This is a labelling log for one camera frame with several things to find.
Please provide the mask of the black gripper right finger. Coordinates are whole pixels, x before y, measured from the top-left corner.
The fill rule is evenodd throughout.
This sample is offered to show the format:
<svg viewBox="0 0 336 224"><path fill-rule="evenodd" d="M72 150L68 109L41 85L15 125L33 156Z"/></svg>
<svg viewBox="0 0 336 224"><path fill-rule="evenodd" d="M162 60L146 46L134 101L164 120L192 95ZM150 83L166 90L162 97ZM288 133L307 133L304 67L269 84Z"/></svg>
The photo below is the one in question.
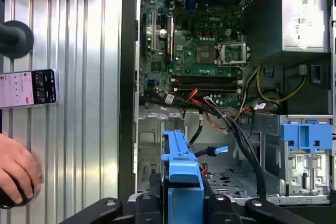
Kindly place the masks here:
<svg viewBox="0 0 336 224"><path fill-rule="evenodd" d="M252 198L243 205L228 196L215 193L204 179L205 223L313 223L309 207L281 207L266 200Z"/></svg>

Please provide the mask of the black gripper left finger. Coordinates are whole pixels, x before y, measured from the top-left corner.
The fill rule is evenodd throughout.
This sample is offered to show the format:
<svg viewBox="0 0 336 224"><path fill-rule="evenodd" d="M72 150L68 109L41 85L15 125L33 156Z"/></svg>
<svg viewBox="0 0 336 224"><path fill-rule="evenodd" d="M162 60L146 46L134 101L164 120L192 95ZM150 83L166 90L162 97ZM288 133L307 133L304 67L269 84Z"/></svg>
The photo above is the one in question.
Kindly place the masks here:
<svg viewBox="0 0 336 224"><path fill-rule="evenodd" d="M133 194L126 203L103 198L62 221L72 223L163 223L161 175L151 174L148 191Z"/></svg>

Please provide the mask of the person's hand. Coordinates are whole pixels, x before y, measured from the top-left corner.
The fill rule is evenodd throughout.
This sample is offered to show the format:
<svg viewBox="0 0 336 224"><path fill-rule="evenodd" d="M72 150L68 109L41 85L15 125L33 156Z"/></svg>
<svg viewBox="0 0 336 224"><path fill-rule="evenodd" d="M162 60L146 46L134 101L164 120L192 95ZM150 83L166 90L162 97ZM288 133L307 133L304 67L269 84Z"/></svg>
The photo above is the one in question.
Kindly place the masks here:
<svg viewBox="0 0 336 224"><path fill-rule="evenodd" d="M1 134L1 189L20 204L20 189L31 199L41 184L42 175L33 155L18 141Z"/></svg>

